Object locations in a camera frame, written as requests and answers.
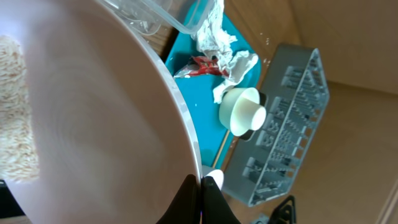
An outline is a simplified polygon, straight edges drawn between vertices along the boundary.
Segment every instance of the white rice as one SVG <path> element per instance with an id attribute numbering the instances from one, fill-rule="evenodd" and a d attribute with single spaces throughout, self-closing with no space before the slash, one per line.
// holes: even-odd
<path id="1" fill-rule="evenodd" d="M 25 75 L 20 45 L 0 36 L 0 179 L 16 182 L 39 176 Z"/>

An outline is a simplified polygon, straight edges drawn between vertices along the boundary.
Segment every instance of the gray plastic basket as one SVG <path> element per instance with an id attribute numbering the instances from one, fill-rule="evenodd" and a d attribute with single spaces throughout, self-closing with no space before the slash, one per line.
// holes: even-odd
<path id="1" fill-rule="evenodd" d="M 279 45 L 260 92 L 266 122 L 239 140 L 223 186 L 250 207 L 289 192 L 303 162 L 329 100 L 319 50 Z"/>

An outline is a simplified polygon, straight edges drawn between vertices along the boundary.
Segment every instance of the blue mat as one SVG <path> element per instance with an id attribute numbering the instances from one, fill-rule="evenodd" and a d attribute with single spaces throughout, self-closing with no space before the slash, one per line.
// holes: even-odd
<path id="1" fill-rule="evenodd" d="M 234 54 L 240 50 L 248 50 L 250 53 L 254 53 L 253 49 L 226 15 L 224 15 L 223 18 L 223 29 L 226 30 L 227 33 L 235 35 L 238 39 L 238 41 L 231 44 Z M 191 37 L 187 34 L 179 33 L 165 64 L 170 73 L 174 75 L 188 63 L 191 56 L 199 55 L 203 54 L 196 51 L 196 43 Z M 260 74 L 261 62 L 259 60 L 237 87 L 255 87 Z M 213 103 L 213 89 L 223 80 L 223 78 L 213 75 L 178 78 L 175 80 L 187 103 L 193 124 L 195 125 L 199 140 L 201 162 L 206 166 L 211 166 L 213 164 L 218 149 L 227 132 L 227 129 L 218 119 L 218 110 L 220 106 Z M 221 167 L 232 139 L 233 135 L 229 134 L 216 168 L 219 169 Z"/>

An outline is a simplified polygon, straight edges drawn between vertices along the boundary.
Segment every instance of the white tissue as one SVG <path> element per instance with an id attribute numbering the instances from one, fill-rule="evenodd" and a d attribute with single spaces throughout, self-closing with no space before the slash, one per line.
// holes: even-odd
<path id="1" fill-rule="evenodd" d="M 224 93 L 239 84 L 258 61 L 258 55 L 250 54 L 247 50 L 236 52 L 233 57 L 231 43 L 237 39 L 221 28 L 223 12 L 224 0 L 215 0 L 215 5 L 203 25 L 196 34 L 191 35 L 197 42 L 197 50 L 208 58 L 217 57 L 220 70 L 229 73 L 229 77 L 213 90 L 215 103 L 221 103 Z"/>

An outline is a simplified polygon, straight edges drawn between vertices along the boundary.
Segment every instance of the wooden stick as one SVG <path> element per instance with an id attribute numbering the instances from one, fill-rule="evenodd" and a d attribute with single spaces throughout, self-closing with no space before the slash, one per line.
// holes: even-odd
<path id="1" fill-rule="evenodd" d="M 228 139 L 229 133 L 230 133 L 230 130 L 228 130 L 228 131 L 226 132 L 225 136 L 224 136 L 223 142 L 221 143 L 221 146 L 220 146 L 220 148 L 218 149 L 217 156 L 216 156 L 216 159 L 215 159 L 214 162 L 213 162 L 212 168 L 216 168 L 218 159 L 220 158 L 221 152 L 223 151 L 223 148 L 224 148 L 224 146 L 225 146 L 226 140 Z"/>

